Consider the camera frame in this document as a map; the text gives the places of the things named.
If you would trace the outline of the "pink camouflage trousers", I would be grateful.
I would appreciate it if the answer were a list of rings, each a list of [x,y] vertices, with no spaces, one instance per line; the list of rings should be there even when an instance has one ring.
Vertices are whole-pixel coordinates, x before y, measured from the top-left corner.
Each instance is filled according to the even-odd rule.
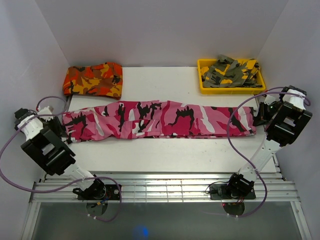
[[[215,107],[175,101],[118,101],[62,115],[68,143],[140,138],[225,138],[256,134],[252,107]]]

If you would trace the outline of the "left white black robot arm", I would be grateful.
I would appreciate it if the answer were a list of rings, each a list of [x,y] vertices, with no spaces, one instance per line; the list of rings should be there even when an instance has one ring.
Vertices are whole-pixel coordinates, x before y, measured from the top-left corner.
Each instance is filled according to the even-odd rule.
[[[75,153],[63,142],[64,131],[52,108],[39,111],[20,108],[14,113],[15,129],[21,129],[26,137],[22,150],[48,175],[64,176],[79,180],[73,193],[84,200],[100,200],[107,189],[100,179],[82,169],[75,160]]]

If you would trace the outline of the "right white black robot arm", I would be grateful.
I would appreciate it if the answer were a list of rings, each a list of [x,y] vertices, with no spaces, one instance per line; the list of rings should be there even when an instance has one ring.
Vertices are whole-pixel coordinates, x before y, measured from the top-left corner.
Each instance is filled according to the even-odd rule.
[[[298,138],[313,116],[306,110],[311,104],[307,93],[300,88],[292,85],[274,87],[261,96],[264,100],[259,104],[253,125],[263,126],[265,136],[247,163],[231,175],[225,191],[232,199],[253,192],[261,170],[279,150]]]

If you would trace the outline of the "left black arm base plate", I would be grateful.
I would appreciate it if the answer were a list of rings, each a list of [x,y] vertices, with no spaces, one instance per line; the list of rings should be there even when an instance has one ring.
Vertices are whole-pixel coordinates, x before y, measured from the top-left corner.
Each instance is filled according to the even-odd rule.
[[[93,200],[93,201],[102,201],[102,200],[120,200],[120,191],[122,190],[122,185],[120,184],[117,187],[115,184],[105,184],[102,190],[98,190],[93,194],[85,195],[84,191],[80,188],[74,188],[72,192],[77,195],[78,200]]]

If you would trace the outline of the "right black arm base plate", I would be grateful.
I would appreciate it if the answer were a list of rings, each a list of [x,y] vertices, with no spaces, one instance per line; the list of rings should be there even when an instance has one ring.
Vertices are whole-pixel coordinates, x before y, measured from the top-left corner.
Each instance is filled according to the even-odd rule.
[[[204,191],[205,194],[210,196],[211,200],[255,200],[256,194],[254,190],[244,196],[239,191],[231,191],[227,188],[226,182],[214,182],[210,184]]]

